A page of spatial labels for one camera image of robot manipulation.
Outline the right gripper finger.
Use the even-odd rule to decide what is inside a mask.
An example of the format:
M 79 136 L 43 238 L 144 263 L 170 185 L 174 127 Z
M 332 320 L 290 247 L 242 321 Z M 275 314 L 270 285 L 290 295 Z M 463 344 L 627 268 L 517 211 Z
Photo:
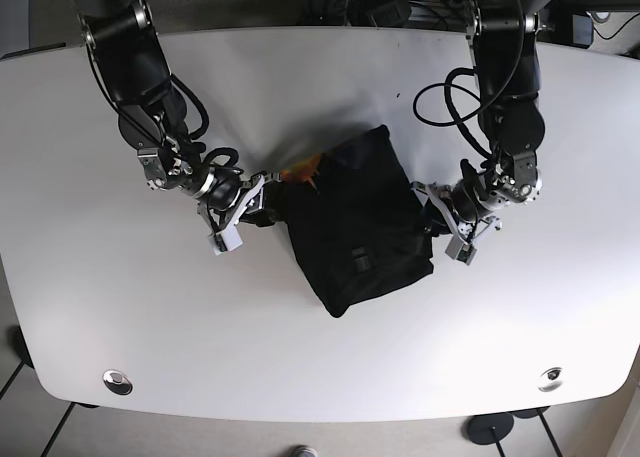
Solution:
M 287 220 L 287 189 L 285 184 L 266 184 L 262 188 L 261 208 L 242 216 L 242 222 L 259 228 L 271 227 Z

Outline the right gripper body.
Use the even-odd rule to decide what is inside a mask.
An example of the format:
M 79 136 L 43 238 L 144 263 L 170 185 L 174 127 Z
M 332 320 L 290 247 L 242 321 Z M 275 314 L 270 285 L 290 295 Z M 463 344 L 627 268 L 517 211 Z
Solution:
M 283 184 L 278 173 L 262 171 L 245 178 L 237 166 L 238 152 L 229 147 L 216 148 L 193 163 L 172 148 L 142 149 L 137 157 L 148 185 L 154 190 L 178 189 L 196 200 L 211 231 L 243 223 L 247 210 L 261 208 L 266 184 Z

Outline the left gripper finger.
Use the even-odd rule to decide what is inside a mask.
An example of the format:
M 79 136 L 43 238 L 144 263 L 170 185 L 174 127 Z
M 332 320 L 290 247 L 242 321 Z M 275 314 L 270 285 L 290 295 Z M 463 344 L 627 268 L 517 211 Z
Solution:
M 426 201 L 422 208 L 422 222 L 424 224 L 425 233 L 430 237 L 439 237 L 441 235 L 451 234 L 444 216 L 432 201 Z

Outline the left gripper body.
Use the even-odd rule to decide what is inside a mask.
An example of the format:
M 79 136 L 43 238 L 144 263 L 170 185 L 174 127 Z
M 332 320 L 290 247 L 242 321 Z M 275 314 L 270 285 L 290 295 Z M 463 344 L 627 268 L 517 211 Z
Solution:
M 467 242 L 476 237 L 480 223 L 507 206 L 535 201 L 542 187 L 534 151 L 515 156 L 503 153 L 496 161 L 483 162 L 481 171 L 464 159 L 460 168 L 462 177 L 453 185 L 414 181 L 411 186 L 426 197 L 425 202 L 433 202 L 451 233 L 464 227 L 461 236 Z M 416 221 L 417 229 L 424 233 L 422 208 L 425 202 Z

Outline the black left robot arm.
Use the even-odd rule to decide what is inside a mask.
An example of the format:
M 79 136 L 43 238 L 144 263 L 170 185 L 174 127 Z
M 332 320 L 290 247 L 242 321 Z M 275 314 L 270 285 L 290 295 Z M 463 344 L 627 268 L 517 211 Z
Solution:
M 482 156 L 479 169 L 460 163 L 462 178 L 445 197 L 462 239 L 508 204 L 535 199 L 541 187 L 537 150 L 545 135 L 538 107 L 541 88 L 539 12 L 550 0 L 467 0 L 467 39 L 473 65 L 451 70 L 439 83 L 450 118 Z

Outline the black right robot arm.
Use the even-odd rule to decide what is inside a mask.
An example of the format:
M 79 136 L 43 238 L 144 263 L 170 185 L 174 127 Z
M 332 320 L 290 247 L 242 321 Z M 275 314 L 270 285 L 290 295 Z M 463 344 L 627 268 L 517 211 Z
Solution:
M 242 177 L 231 147 L 209 149 L 206 108 L 171 72 L 146 0 L 73 0 L 94 78 L 137 153 L 147 184 L 195 199 L 215 234 L 234 211 L 243 223 L 270 227 L 286 219 L 279 175 Z

